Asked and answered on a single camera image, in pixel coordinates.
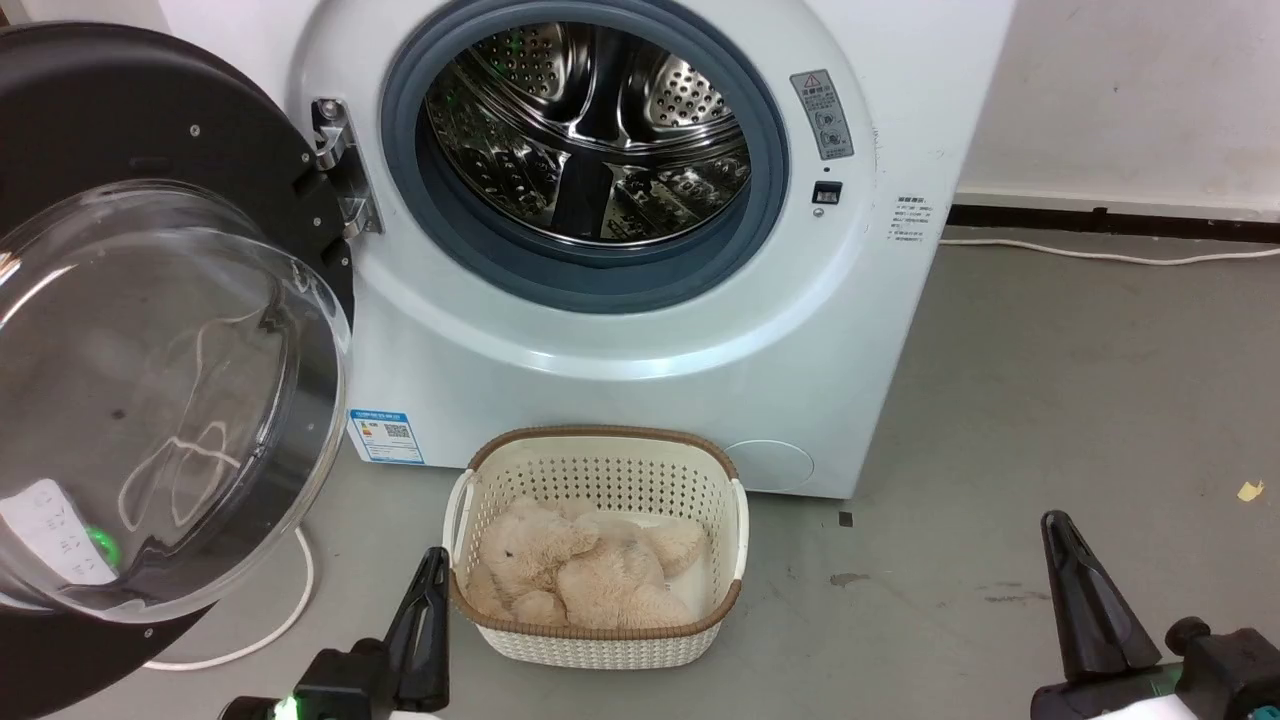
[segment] white wall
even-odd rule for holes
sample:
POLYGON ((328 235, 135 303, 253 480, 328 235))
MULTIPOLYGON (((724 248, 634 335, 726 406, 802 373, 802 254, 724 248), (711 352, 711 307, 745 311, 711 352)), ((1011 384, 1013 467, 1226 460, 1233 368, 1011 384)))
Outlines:
POLYGON ((77 18, 168 29, 155 0, 0 0, 0 10, 10 23, 77 18))
POLYGON ((1280 220, 1280 0, 1021 0, 956 202, 1280 220))

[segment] stainless steel drum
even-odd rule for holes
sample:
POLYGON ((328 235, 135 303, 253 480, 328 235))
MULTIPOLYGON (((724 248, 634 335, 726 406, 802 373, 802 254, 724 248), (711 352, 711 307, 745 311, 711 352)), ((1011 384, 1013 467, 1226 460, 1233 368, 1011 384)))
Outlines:
POLYGON ((728 206, 751 172, 733 111, 709 78, 598 26, 486 37, 439 74, 426 111, 476 195, 571 245, 676 238, 728 206))

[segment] beige plush bear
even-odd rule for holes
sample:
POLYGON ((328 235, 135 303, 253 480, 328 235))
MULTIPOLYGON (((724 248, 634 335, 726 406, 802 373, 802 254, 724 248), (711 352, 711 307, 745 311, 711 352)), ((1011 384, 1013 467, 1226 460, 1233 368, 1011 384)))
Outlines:
POLYGON ((570 625, 593 629, 666 628, 698 616, 666 587, 701 555, 707 536, 692 520, 652 528, 590 512, 599 542, 566 562, 557 577, 570 625))
POLYGON ((593 629, 659 628, 696 620, 664 579, 704 552, 692 520, 640 528, 586 501, 512 502, 480 539, 467 600, 498 619, 593 629))
POLYGON ((467 582, 467 601, 499 620, 564 625, 556 573, 570 557, 595 547, 599 528, 521 497, 480 538, 480 564, 467 582))

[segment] white power cord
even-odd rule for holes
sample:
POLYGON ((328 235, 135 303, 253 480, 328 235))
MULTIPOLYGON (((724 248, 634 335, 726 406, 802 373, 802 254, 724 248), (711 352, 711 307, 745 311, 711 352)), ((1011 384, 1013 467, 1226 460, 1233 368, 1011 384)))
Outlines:
POLYGON ((1080 252, 1078 250, 1062 250, 1059 247, 1048 247, 1046 245, 1036 245, 1033 242, 1023 242, 1020 240, 943 240, 940 245, 968 245, 968 246, 1005 246, 1005 247, 1021 247, 1024 250, 1036 250, 1037 252, 1048 252, 1050 255, 1061 255, 1064 258, 1080 258, 1083 260, 1112 260, 1116 263, 1133 263, 1135 265, 1157 265, 1167 268, 1171 265, 1192 265, 1196 263, 1211 263, 1213 260, 1254 260, 1258 258, 1274 258, 1280 255, 1280 247, 1272 250, 1258 250, 1256 252, 1216 252, 1212 255, 1192 255, 1190 258, 1174 258, 1170 260, 1157 260, 1153 258, 1133 258, 1130 255, 1115 255, 1111 252, 1080 252))
POLYGON ((236 652, 228 652, 227 655, 219 657, 201 660, 197 662, 159 662, 152 660, 151 662, 143 665, 143 667, 147 670, 166 670, 170 673, 207 670, 210 667, 218 667, 219 665, 234 662, 247 655, 252 655, 275 642, 284 633, 289 632, 289 628, 292 628, 293 624, 298 621, 298 618, 302 616, 302 611, 307 609, 307 603, 311 601, 311 593, 315 591, 316 580, 315 559, 311 557, 311 544, 307 543, 307 536, 302 532, 302 525, 294 528, 293 534, 298 538, 298 546, 302 548, 302 559, 307 562, 307 582, 302 588, 302 597, 298 598, 298 603, 293 607, 293 612, 289 612, 289 616, 284 619, 284 623, 282 623, 279 628, 271 630, 266 637, 251 646, 242 647, 236 652))
MULTIPOLYGON (((196 401, 196 392, 200 389, 200 382, 204 379, 202 375, 205 374, 205 331, 207 331, 216 323, 221 323, 224 325, 234 325, 237 323, 243 323, 244 320, 256 316, 259 313, 265 313, 265 311, 266 309, 264 307, 261 310, 253 310, 248 315, 241 315, 239 318, 214 318, 212 320, 209 320, 207 323, 200 325, 200 329, 196 331, 196 378, 191 383, 191 392, 187 395, 187 404, 183 405, 182 407, 182 416, 178 418, 179 428, 182 428, 182 424, 187 421, 187 413, 191 411, 191 404, 196 401)), ((174 338, 173 342, 169 343, 166 355, 168 352, 173 351, 173 346, 174 343, 178 342, 178 340, 179 338, 174 338)), ((211 457, 218 461, 214 465, 214 471, 209 475, 209 482, 205 483, 205 489, 201 491, 200 493, 200 498, 196 500, 195 503, 192 503, 191 511, 188 511, 186 515, 180 515, 178 512, 177 484, 169 487, 169 512, 173 515, 174 527, 179 529, 186 527, 187 523, 189 523, 191 519, 195 518, 196 512, 200 511, 200 509, 205 505, 205 502, 214 495, 214 491, 218 489, 218 486, 221 484, 223 465, 224 464, 230 465, 237 470, 239 470, 241 468, 238 460, 227 455, 227 423, 224 423, 223 420, 215 420, 205 425, 205 429, 201 430, 200 437, 196 438, 196 442, 184 441, 175 434, 169 436, 169 438, 165 439, 165 442, 161 443, 155 452, 152 452, 146 460, 140 462, 138 466, 134 468, 132 473, 129 473, 129 477, 125 478, 124 483, 120 486, 119 495, 116 495, 115 497, 116 512, 120 515, 120 521, 124 524, 125 529, 128 529, 131 533, 136 532, 138 527, 142 524, 142 518, 146 515, 147 509, 151 506, 151 496, 155 495, 155 491, 154 488, 146 491, 142 500, 142 507, 137 510, 136 518, 131 518, 128 509, 129 488, 133 487, 134 480, 145 477, 145 471, 151 466, 151 462, 156 457, 160 457, 160 455, 165 450, 168 450, 169 446, 174 446, 179 450, 186 451, 186 454, 182 456, 182 460, 178 462, 179 469, 187 461, 187 459, 191 457, 192 454, 200 455, 202 457, 211 457), (221 437, 221 443, 219 445, 218 450, 209 450, 200 445, 210 430, 218 430, 219 436, 221 437)), ((148 477, 147 479, 151 480, 152 484, 155 483, 155 478, 148 477)))

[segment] paper scrap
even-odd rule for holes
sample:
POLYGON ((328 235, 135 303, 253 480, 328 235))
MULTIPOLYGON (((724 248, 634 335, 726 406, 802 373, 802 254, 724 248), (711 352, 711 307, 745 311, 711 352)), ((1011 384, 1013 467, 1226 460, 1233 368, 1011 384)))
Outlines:
POLYGON ((1265 487, 1262 483, 1244 483, 1244 487, 1240 488, 1240 492, 1235 493, 1235 497, 1239 497, 1244 502, 1253 502, 1254 498, 1262 495, 1262 488, 1265 487))
POLYGON ((115 573, 99 555, 84 523, 56 480, 44 478, 0 498, 0 519, 50 570, 68 583, 105 585, 115 573))

